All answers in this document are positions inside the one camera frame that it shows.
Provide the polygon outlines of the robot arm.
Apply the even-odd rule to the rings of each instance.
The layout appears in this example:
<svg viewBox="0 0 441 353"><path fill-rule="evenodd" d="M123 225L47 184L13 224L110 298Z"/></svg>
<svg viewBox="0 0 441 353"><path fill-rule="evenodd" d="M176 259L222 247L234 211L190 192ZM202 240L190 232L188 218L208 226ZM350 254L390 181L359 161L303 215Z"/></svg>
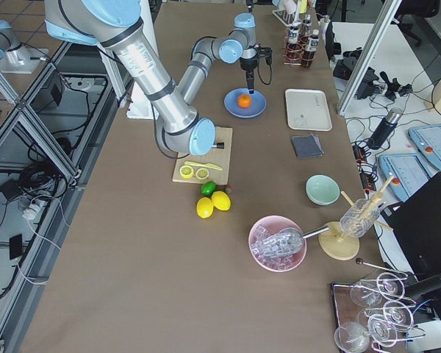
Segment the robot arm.
<svg viewBox="0 0 441 353"><path fill-rule="evenodd" d="M221 38L204 38L182 77L175 82L143 34L139 1L46 1L45 23L54 38L87 46L101 45L122 62L159 113L156 141L163 148L204 155L215 142L215 125L202 118L191 102L215 60L240 62L249 93L254 92L254 69L259 59L255 18L251 11L234 19L234 28Z"/></svg>

